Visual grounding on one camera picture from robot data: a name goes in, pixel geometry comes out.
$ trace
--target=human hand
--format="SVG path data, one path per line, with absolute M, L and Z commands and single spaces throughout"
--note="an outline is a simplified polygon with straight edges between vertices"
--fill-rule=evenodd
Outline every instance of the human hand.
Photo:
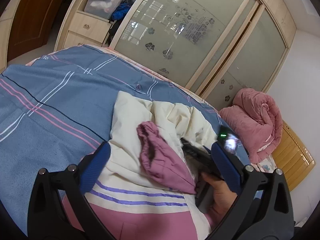
M 229 189 L 225 181 L 219 180 L 217 177 L 206 172 L 202 172 L 201 176 L 213 187 L 214 203 L 211 211 L 213 211 L 215 222 L 219 223 L 232 206 L 237 194 Z

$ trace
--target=brown wooden door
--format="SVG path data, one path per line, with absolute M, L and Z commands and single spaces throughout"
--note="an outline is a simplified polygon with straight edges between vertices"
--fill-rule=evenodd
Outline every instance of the brown wooden door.
M 21 0 L 12 22 L 8 61 L 45 45 L 63 0 Z

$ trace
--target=ceiling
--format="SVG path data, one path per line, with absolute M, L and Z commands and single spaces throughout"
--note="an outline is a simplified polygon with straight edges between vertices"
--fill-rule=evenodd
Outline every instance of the ceiling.
M 320 16 L 310 0 L 284 0 L 297 29 L 320 38 Z

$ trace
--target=metal screw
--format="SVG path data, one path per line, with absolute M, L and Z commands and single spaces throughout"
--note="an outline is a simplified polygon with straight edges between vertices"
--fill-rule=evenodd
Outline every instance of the metal screw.
M 251 165 L 247 165 L 247 166 L 245 167 L 245 169 L 246 169 L 246 171 L 248 171 L 248 172 L 253 172 L 253 171 L 254 171 L 254 168 L 253 168 Z
M 276 169 L 276 173 L 277 173 L 278 175 L 282 175 L 282 174 L 283 174 L 283 171 L 282 171 L 281 169 Z
M 75 164 L 71 164 L 68 166 L 68 171 L 75 171 L 77 166 Z
M 41 168 L 41 169 L 39 169 L 39 174 L 40 174 L 40 175 L 45 174 L 45 168 Z

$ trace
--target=blue gripper pad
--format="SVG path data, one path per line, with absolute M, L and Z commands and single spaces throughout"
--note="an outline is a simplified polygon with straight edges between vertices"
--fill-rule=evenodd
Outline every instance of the blue gripper pad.
M 103 167 L 109 160 L 111 155 L 110 144 L 105 143 L 102 147 L 99 147 L 94 154 L 95 157 L 91 160 L 80 177 L 79 188 L 82 194 L 92 190 L 95 182 L 102 172 Z
M 218 142 L 211 146 L 211 157 L 232 192 L 241 194 L 241 177 Z

